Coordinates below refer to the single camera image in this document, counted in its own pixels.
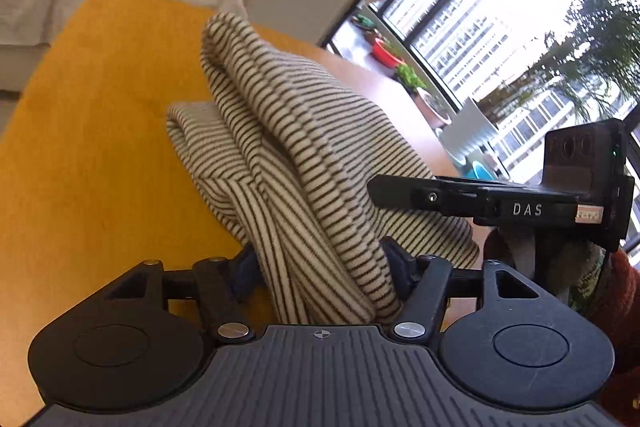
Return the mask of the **right hand on gripper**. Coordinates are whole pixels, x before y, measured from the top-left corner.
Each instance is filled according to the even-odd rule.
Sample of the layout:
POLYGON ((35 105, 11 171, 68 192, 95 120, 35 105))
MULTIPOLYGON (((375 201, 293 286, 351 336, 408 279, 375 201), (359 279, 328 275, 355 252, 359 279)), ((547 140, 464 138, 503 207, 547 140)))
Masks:
POLYGON ((602 247, 559 229, 494 228, 483 255, 518 270, 584 317, 597 308, 612 275, 611 255, 602 247))

